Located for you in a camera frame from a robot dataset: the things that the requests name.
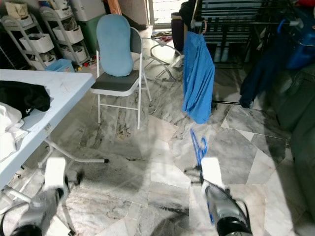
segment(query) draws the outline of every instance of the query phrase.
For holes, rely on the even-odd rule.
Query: blue towel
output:
[[[209,120],[215,66],[203,35],[188,32],[184,45],[183,112],[197,123]]]

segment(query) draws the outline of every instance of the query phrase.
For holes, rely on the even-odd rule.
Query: white chair leg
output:
[[[150,102],[151,102],[151,101],[152,101],[152,98],[151,98],[151,94],[150,94],[150,90],[149,90],[149,86],[148,86],[148,81],[147,81],[146,73],[144,72],[144,70],[143,70],[142,74],[143,74],[144,82],[146,83],[147,92],[148,92],[148,97],[149,97],[149,100],[150,100]]]
[[[97,95],[97,122],[100,124],[100,94]]]
[[[142,79],[139,78],[139,96],[138,96],[138,124],[137,129],[140,129],[140,114],[141,114],[141,81]]]

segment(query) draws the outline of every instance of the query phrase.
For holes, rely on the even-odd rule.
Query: metal rack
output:
[[[253,38],[256,36],[264,49],[272,27],[277,27],[285,18],[293,19],[285,25],[303,27],[303,22],[298,19],[290,0],[197,0],[191,28],[199,32],[204,28],[207,44],[219,48],[219,59],[214,59],[216,67],[227,63],[242,67]],[[221,61],[224,49],[228,49],[231,44],[245,46],[240,62]]]
[[[90,54],[88,52],[88,49],[84,43],[84,40],[82,39],[78,43],[80,43],[81,46],[83,46],[87,57],[84,60],[81,60],[81,61],[79,60],[77,54],[75,53],[75,51],[73,49],[74,43],[70,42],[70,40],[69,40],[65,30],[64,30],[62,21],[70,19],[71,17],[74,17],[72,13],[70,15],[64,17],[64,18],[60,18],[59,15],[57,14],[57,12],[55,10],[49,8],[49,7],[43,6],[39,9],[39,11],[40,11],[40,14],[41,14],[41,16],[45,22],[45,25],[46,25],[51,37],[52,37],[53,41],[55,42],[56,46],[58,47],[61,55],[63,55],[63,50],[61,49],[60,45],[66,45],[70,49],[70,52],[72,53],[73,58],[75,59],[74,63],[76,63],[78,66],[82,66],[83,63],[85,63],[91,59]],[[63,37],[65,38],[65,41],[58,40],[56,38],[49,22],[57,22],[58,23],[59,29],[62,31]]]
[[[31,18],[33,20],[33,23],[31,23],[31,24],[29,24],[27,26],[22,26],[21,23],[17,19],[15,19],[15,18],[13,18],[11,16],[3,16],[1,18],[1,23],[2,23],[3,27],[5,28],[6,32],[11,37],[12,41],[15,43],[15,45],[17,46],[17,48],[19,49],[19,51],[21,52],[21,54],[25,58],[25,60],[28,62],[28,64],[30,66],[33,66],[32,63],[31,63],[31,60],[29,59],[29,57],[27,55],[35,55],[36,58],[38,59],[39,63],[42,65],[42,67],[45,68],[47,65],[44,63],[43,59],[40,56],[40,53],[36,50],[34,45],[31,43],[31,40],[30,40],[28,34],[26,33],[27,30],[29,30],[31,28],[34,28],[34,27],[37,28],[39,33],[43,33],[43,30],[39,26],[36,18],[32,14],[30,16],[31,16]],[[21,34],[23,35],[23,37],[25,38],[25,40],[29,44],[29,46],[31,48],[31,51],[25,50],[25,49],[23,49],[21,47],[20,43],[15,38],[15,36],[12,33],[12,31],[19,31],[19,32],[21,32]],[[47,52],[51,53],[52,55],[55,55],[53,50],[49,50]]]

